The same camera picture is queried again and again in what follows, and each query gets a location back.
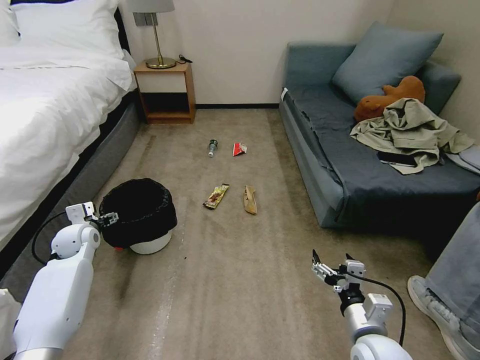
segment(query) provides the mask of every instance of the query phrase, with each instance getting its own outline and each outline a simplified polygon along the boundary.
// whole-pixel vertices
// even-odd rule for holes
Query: floor
[[[219,141],[214,158],[210,139]],[[239,141],[247,154],[232,157]],[[398,290],[414,359],[451,359],[407,295],[409,276],[432,265],[422,246],[320,228],[277,110],[200,110],[193,125],[145,125],[98,199],[144,177],[171,191],[178,226],[153,255],[100,246],[85,319],[65,359],[349,359],[340,301],[312,273],[312,248],[331,266],[348,252]],[[221,183],[230,189],[218,208],[204,208]],[[245,185],[256,188],[256,216],[243,209]],[[398,339],[400,306],[388,295],[388,328]]]

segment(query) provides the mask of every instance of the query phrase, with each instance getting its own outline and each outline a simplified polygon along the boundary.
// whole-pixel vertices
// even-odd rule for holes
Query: beige jacket
[[[382,117],[359,122],[350,136],[375,150],[414,155],[416,167],[391,165],[403,175],[436,164],[440,149],[457,154],[474,140],[435,115],[416,99],[402,98],[385,108]]]

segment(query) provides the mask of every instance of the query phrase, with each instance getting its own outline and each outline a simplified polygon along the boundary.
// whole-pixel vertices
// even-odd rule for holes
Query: gray shoe
[[[465,339],[459,318],[425,287],[425,279],[414,275],[408,279],[408,294],[416,307],[438,326],[446,347],[456,360],[480,360],[480,350]]]

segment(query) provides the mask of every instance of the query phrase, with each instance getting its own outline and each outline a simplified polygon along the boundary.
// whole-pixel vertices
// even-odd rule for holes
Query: phone
[[[400,165],[410,168],[415,168],[417,166],[417,162],[415,161],[413,155],[395,154],[391,152],[379,151],[376,156],[378,157],[380,162],[384,164]]]

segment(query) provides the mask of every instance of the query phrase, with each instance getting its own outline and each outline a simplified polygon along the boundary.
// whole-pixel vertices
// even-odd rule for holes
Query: white wall
[[[160,42],[164,55],[194,61],[197,103],[278,103],[287,42],[354,42],[387,20],[393,1],[174,0],[160,16]],[[120,9],[135,60],[155,56],[152,28]]]
[[[444,33],[432,58],[462,75],[441,116],[480,142],[479,0],[397,0],[388,24]]]

